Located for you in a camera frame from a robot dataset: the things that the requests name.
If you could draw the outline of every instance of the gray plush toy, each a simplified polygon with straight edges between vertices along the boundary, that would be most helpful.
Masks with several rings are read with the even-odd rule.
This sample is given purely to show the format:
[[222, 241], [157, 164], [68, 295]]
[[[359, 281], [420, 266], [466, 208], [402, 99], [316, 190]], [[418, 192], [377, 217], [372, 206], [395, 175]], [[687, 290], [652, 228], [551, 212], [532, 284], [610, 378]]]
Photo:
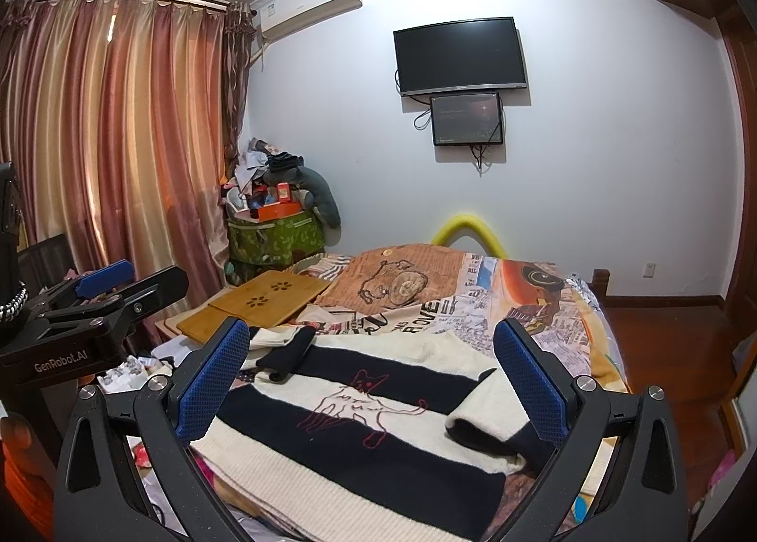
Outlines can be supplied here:
[[275, 186], [279, 183], [289, 183], [296, 185], [302, 190], [307, 190], [303, 201], [304, 209], [311, 209], [315, 205], [323, 222], [329, 228], [339, 228], [342, 224], [342, 218], [339, 217], [339, 209], [328, 183], [321, 175], [314, 170], [306, 169], [304, 166], [298, 166], [281, 172], [266, 171], [263, 175], [263, 181], [266, 185]]

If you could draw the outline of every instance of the wooden tray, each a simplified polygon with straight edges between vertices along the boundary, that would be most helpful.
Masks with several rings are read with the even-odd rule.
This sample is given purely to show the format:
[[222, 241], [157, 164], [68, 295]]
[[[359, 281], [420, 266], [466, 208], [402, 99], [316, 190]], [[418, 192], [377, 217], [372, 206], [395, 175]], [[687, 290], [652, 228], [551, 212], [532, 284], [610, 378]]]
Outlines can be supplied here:
[[207, 306], [180, 321], [176, 328], [198, 344], [206, 344], [229, 315], [225, 311]]
[[211, 301], [209, 306], [241, 318], [250, 326], [271, 329], [300, 311], [328, 286], [328, 281], [315, 277], [267, 271]]

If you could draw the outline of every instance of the cat embroidery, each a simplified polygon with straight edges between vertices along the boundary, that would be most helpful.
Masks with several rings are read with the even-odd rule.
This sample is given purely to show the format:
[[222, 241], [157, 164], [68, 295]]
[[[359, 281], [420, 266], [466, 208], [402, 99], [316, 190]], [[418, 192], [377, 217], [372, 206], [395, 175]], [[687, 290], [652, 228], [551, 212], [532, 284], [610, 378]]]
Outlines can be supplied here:
[[370, 391], [388, 377], [388, 375], [371, 377], [365, 369], [361, 369], [350, 386], [342, 386], [335, 393], [323, 397], [317, 408], [297, 425], [298, 428], [308, 433], [315, 433], [354, 420], [371, 429], [371, 433], [362, 441], [362, 445], [370, 450], [378, 448], [387, 435], [386, 427], [381, 423], [382, 415], [417, 416], [428, 408], [423, 399], [418, 401], [417, 407], [408, 406], [407, 409], [398, 409], [386, 405], [379, 398], [371, 395]]

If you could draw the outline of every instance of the wooden bed frame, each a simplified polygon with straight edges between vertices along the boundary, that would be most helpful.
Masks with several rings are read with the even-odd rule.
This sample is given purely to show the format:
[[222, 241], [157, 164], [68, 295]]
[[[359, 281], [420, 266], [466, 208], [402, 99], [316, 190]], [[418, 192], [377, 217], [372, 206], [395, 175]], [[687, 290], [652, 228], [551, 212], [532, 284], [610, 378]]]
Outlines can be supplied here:
[[610, 282], [610, 271], [606, 268], [596, 268], [591, 275], [591, 281], [589, 282], [589, 289], [594, 292], [594, 296], [597, 297], [597, 301], [603, 307], [607, 299], [607, 286]]

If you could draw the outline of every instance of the wooden floor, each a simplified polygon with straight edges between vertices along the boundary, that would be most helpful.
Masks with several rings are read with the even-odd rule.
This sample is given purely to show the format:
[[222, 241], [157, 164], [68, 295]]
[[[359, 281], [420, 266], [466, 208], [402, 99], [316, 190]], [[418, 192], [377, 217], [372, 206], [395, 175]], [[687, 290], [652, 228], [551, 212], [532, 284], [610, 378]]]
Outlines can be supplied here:
[[717, 307], [607, 309], [631, 389], [662, 386], [686, 463], [689, 506], [728, 451], [718, 407], [736, 374], [733, 330]]

